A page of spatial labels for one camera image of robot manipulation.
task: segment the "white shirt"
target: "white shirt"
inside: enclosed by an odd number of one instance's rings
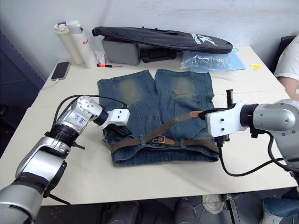
[[[275,77],[284,76],[299,81],[299,35],[282,52],[274,75]]]

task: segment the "smartphone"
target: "smartphone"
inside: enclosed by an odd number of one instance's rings
[[[70,68],[70,64],[69,62],[60,62],[57,64],[53,75],[51,77],[52,80],[62,80],[65,79],[67,72],[69,71]]]

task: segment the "sneaker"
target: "sneaker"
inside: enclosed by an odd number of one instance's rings
[[[279,224],[283,218],[271,214],[263,203],[263,218],[258,224]]]

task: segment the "white bottle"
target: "white bottle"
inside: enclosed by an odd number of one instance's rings
[[[54,32],[60,38],[67,51],[76,64],[83,64],[84,61],[71,37],[70,31],[66,26],[66,22],[60,22],[54,25]]]
[[[76,44],[77,49],[86,64],[86,67],[89,69],[96,68],[97,60],[79,21],[75,20],[67,22],[67,27],[70,30],[71,37]]]

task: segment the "screwdriver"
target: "screwdriver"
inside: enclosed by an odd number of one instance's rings
[[[114,67],[117,67],[115,65],[112,65],[112,64],[97,64],[97,67],[101,67],[101,68],[104,68],[104,67],[107,67],[107,68],[114,68]]]

